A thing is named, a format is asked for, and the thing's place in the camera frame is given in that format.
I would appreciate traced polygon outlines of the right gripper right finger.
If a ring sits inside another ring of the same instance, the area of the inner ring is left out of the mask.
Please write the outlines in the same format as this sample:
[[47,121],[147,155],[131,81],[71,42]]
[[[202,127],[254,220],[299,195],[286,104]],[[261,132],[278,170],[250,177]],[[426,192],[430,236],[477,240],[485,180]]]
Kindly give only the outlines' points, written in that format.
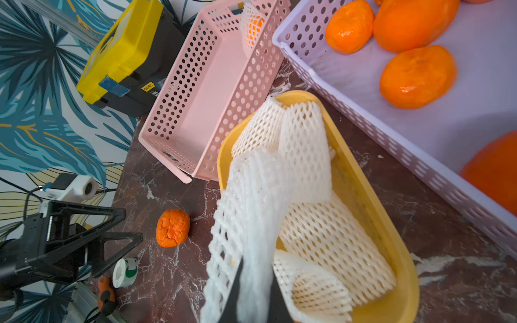
[[293,323],[275,275],[271,283],[266,323]]

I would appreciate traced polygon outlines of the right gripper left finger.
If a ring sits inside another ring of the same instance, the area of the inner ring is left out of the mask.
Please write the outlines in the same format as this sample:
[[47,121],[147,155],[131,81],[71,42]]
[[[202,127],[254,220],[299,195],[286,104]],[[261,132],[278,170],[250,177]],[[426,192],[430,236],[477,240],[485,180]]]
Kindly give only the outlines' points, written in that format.
[[226,302],[226,306],[223,309],[222,315],[219,318],[219,321],[218,321],[219,323],[238,323],[237,303],[238,303],[238,295],[239,295],[239,290],[240,290],[240,276],[242,273],[243,264],[244,264],[244,260],[242,259],[239,264],[239,267],[238,267],[238,270],[237,270],[237,273],[235,276],[235,280],[233,282],[233,285],[232,285],[232,288],[230,291],[230,295]]

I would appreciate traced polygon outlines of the white foam net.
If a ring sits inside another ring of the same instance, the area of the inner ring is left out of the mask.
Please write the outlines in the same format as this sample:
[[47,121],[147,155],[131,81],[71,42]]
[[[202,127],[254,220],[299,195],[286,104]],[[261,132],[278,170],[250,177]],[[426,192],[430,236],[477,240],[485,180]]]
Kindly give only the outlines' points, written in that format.
[[278,249],[273,270],[295,322],[352,321],[349,290],[331,272]]
[[331,199],[331,154],[317,102],[302,102],[287,108],[281,124],[279,153],[293,173],[294,203],[322,203]]
[[273,255],[293,186],[277,154],[253,151],[234,158],[214,213],[201,322],[219,322],[237,288],[237,322],[266,322]]
[[385,257],[335,193],[321,203],[291,203],[280,240],[288,252],[334,274],[350,293],[353,307],[397,286]]
[[256,150],[276,152],[285,112],[284,106],[269,96],[238,137],[232,147],[232,157]]

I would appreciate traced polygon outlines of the netted orange end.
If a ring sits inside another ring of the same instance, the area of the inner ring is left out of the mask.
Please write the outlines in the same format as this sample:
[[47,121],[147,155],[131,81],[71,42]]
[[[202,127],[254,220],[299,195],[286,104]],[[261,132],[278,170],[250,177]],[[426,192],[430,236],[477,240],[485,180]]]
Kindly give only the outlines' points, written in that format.
[[393,57],[380,77],[380,94],[402,110],[423,108],[445,96],[455,85],[454,56],[435,45],[415,48]]

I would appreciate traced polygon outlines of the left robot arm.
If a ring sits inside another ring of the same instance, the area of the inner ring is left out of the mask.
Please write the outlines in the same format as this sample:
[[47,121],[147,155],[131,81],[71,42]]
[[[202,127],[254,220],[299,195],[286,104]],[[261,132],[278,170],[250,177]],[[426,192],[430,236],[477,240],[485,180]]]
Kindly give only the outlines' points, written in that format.
[[23,287],[38,281],[75,283],[84,266],[99,278],[141,244],[140,232],[112,231],[125,218],[121,208],[45,201],[38,213],[2,227],[1,301],[12,300],[14,309],[1,321],[21,308]]

